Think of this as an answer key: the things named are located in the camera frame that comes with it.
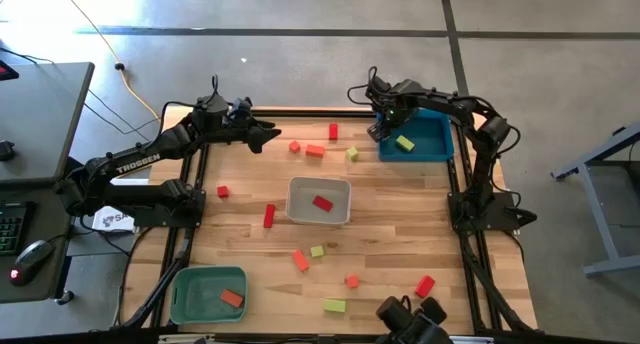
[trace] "wooden tabletop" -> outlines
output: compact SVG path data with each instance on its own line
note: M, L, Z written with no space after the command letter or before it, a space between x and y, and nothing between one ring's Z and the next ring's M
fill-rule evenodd
M165 124L175 125L187 112L187 108L170 108ZM204 182L207 203L190 262L192 267L242 267L249 281L248 311L238 323L183 325L181 331L382 334L388 330L375 316L378 306L388 296L406 294L417 307L420 298L414 289L420 278L429 275L436 281L430 295L448 314L444 329L449 334L471 334L460 246L446 202L450 191L446 164L380 162L376 144L366 133L371 119L269 120L282 134L265 145L260 155L252 154L243 144L212 145ZM327 140L330 122L338 123L337 142ZM290 153L292 140L303 150L307 144L326 147L324 158ZM455 131L454 143L456 167L460 169ZM345 155L352 146L360 153L355 163ZM192 177L197 160L193 162ZM170 160L154 164L150 184L177 178L180 166L181 161ZM285 205L293 176L348 180L352 185L350 223L334 228L289 220ZM458 176L464 188L461 170ZM495 181L504 184L499 166ZM219 185L229 187L228 199L217 197ZM263 228L267 204L276 206L271 229ZM166 236L166 229L154 229L138 245L127 276L123 319L135 312L156 285ZM486 237L497 287L520 317L535 327L518 247L501 232L487 232ZM324 246L325 255L312 259L309 249L316 245ZM310 268L304 273L291 258L296 249L309 259ZM360 287L345 286L349 274L360 277ZM479 296L488 325L483 290ZM327 298L346 300L346 313L325 312L323 301ZM164 319L168 319L168 301Z

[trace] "green plastic bin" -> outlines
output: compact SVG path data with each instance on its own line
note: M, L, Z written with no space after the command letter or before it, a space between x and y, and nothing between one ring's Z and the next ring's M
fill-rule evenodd
M228 289L242 295L242 307L220 299ZM237 322L247 310L247 275L239 267L207 266L182 269L173 282L171 321L176 324Z

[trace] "yellow cable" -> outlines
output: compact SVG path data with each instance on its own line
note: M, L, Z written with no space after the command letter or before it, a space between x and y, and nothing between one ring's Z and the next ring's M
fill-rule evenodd
M131 93L131 95L133 95L136 99L138 99L138 101L140 103L142 103L142 105L144 105L144 107L147 108L147 110L149 110L151 112L151 114L153 114L153 116L156 119L160 119L160 117L158 117L158 114L155 112L155 110L153 110L149 106L149 104L147 104L142 98L140 98L140 96L138 94L136 94L136 92L133 91L133 89L131 89L131 86L129 86L129 82L127 81L127 77L124 75L124 65L120 62L120 59L118 58L118 55L116 54L115 50L113 50L113 48L111 47L111 44L109 44L109 42L107 41L107 38L105 38L104 35L102 35L102 33L100 32L98 27L95 24L93 24L93 21L89 18L89 16L87 16L87 14L85 14L84 11L82 11L82 9L78 6L78 4L76 4L76 2L74 0L70 0L70 1L78 9L78 11L80 11L80 13L82 13L82 15L84 15L84 17L91 24L91 26L93 26L93 29L95 29L96 33L98 33L98 35L100 35L100 38L102 38L104 43L109 48L109 51L111 52L111 55L113 56L113 59L115 59L115 61L116 61L116 70L118 70L120 72L120 77L122 78L122 82L124 83L124 86L127 88L129 93Z

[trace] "red block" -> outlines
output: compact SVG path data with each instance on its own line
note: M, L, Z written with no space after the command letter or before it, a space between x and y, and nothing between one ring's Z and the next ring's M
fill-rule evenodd
M293 252L293 261L296 262L296 265L298 266L298 269L300 269L300 271L309 269L309 262L304 257L304 254L300 249Z
M418 287L416 288L416 294L418 294L418 296L421 298L426 297L427 295L429 295L429 292L431 291L431 288L433 288L433 285L435 283L436 281L431 279L431 277L428 275L422 277L422 280L420 280L420 284L418 284Z
M347 283L347 287L353 289L357 288L360 285L360 279L358 279L357 275L349 275L345 280Z
M320 195L316 195L316 198L313 199L313 205L317 206L318 208L326 212L330 212L331 208L333 208L333 203L321 197Z
M329 124L329 140L338 140L338 124Z
M307 155L322 158L324 156L324 147L317 145L307 145Z
M220 294L220 299L223 302L228 303L229 305L233 305L236 308L240 308L240 306L242 306L242 301L244 300L244 297L232 292L231 290L225 289L222 291L222 294Z
M228 198L229 197L229 188L222 185L218 187L218 196L220 198Z
M276 212L276 206L267 204L267 211L264 213L264 227L271 228L273 225L273 214Z
M295 141L295 140L294 140L294 141L292 141L292 142L289 144L289 150L290 150L292 153L297 153L297 152L299 152L299 151L300 151L300 144L298 144L298 142L297 142L297 141Z

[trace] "green block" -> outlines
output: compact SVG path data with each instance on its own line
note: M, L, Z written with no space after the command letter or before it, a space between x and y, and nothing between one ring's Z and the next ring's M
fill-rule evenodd
M351 148L347 149L347 157L351 161L358 160L358 149L356 149L356 147L351 147Z
M398 139L396 139L396 144L400 145L400 147L406 151L412 151L413 147L416 146L411 140L405 138L404 135L400 135Z
M344 313L347 311L347 302L344 300L325 299L324 310Z
M324 249L322 248L322 245L311 247L311 257L312 258L317 258L317 257L323 256L323 255L324 255Z

